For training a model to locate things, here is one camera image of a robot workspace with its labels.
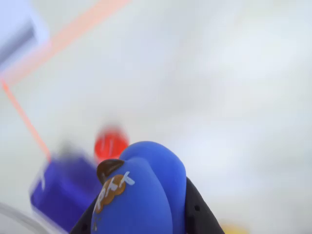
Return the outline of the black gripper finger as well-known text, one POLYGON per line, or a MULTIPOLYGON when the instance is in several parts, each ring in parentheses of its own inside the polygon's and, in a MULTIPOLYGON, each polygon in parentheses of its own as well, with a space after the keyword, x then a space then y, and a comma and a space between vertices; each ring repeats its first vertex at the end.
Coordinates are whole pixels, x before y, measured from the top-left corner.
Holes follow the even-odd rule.
POLYGON ((216 217, 189 178, 186 183, 185 231, 187 234, 224 234, 216 217))
POLYGON ((95 201, 82 214, 78 222, 70 231, 70 234, 91 234, 92 215, 95 207, 95 201))

